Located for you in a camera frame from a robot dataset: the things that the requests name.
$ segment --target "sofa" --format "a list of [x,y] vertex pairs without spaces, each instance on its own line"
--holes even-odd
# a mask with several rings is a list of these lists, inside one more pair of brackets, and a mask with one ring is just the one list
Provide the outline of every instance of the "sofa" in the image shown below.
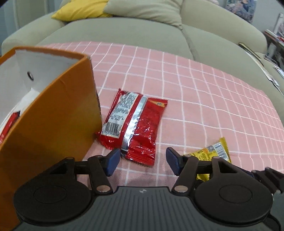
[[[60,7],[69,1],[63,0]],[[238,46],[242,42],[257,53],[284,92],[284,79],[264,59],[267,50],[265,36],[245,20],[209,1],[184,0],[180,11],[181,29],[125,17],[65,23],[52,19],[52,14],[36,19],[9,36],[2,44],[2,54],[15,46],[78,41],[120,43],[160,50],[212,66],[264,91],[284,123],[284,96]]]

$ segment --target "yellow wrapper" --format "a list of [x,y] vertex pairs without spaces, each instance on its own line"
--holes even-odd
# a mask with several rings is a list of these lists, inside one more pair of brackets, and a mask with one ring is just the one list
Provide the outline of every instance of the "yellow wrapper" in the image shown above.
[[[228,146],[224,137],[220,138],[218,143],[203,148],[196,152],[185,154],[184,156],[196,156],[199,160],[211,161],[213,156],[219,156],[226,161],[231,162]],[[197,174],[197,179],[202,181],[209,180],[209,174]]]

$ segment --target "cardboard box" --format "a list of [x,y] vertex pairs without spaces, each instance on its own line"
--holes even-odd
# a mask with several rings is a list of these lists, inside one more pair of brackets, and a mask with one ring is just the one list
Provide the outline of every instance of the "cardboard box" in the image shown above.
[[0,124],[23,101],[29,106],[0,145],[1,231],[19,223],[15,190],[65,157],[82,160],[102,126],[92,65],[84,54],[36,47],[5,54]]

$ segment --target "pink checkered tablecloth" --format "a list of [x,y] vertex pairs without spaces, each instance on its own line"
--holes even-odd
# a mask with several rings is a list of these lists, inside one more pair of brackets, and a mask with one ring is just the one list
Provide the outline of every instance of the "pink checkered tablecloth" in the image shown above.
[[[146,48],[98,42],[47,47],[88,54],[105,120],[118,88],[168,100],[156,140],[152,168],[121,159],[110,182],[127,186],[173,186],[166,148],[189,153],[225,137],[234,165],[284,171],[284,128],[260,90],[210,66]],[[106,155],[94,142],[85,159]]]

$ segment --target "red wrapper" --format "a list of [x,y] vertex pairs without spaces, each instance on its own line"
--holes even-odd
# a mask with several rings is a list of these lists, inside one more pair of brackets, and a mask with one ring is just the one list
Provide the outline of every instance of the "red wrapper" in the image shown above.
[[153,166],[158,125],[167,103],[119,89],[99,141],[107,149],[122,149],[126,159]]
[[13,112],[12,115],[10,116],[9,120],[7,121],[2,133],[0,134],[0,145],[3,143],[4,139],[8,135],[9,130],[13,126],[13,124],[17,121],[17,119],[20,116],[20,111],[18,112]]

